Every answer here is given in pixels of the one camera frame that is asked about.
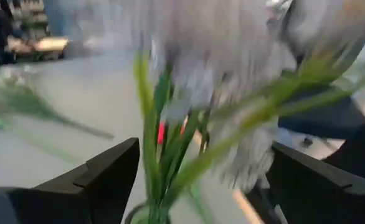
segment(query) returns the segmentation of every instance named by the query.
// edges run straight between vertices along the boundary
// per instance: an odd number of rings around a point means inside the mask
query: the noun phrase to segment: table
[[[133,54],[120,53],[112,57],[32,65],[32,69],[40,72],[36,83],[39,93],[54,109],[81,123],[113,133],[115,138],[106,141],[52,122],[12,115],[10,120],[17,128],[28,130],[62,148],[72,156],[72,162],[65,162],[53,156],[53,152],[39,149],[10,132],[0,130],[0,186],[34,187],[125,139],[140,138],[143,127],[132,61]],[[247,214],[242,212],[236,201],[243,198],[238,192],[233,193],[220,184],[217,173],[208,172],[200,183],[203,197],[219,223],[249,223]],[[126,212],[144,202],[145,198],[140,164]],[[172,209],[171,216],[173,223],[177,224],[202,223],[184,197]]]

